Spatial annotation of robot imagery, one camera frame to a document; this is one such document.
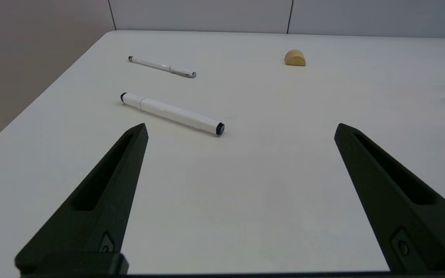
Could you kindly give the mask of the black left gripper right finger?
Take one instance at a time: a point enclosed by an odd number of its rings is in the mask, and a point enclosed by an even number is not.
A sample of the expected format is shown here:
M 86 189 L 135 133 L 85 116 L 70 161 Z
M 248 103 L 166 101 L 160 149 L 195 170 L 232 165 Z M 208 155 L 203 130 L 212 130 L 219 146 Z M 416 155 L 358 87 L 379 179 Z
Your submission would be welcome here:
M 445 273 L 445 198 L 360 130 L 336 146 L 393 273 Z

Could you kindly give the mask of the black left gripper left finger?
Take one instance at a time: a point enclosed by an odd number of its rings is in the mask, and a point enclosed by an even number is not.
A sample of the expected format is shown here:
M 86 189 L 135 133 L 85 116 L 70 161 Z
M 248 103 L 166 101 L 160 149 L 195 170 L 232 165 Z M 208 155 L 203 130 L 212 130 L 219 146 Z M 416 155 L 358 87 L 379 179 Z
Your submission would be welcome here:
M 145 124 L 128 129 L 16 255 L 22 276 L 118 276 L 148 142 Z

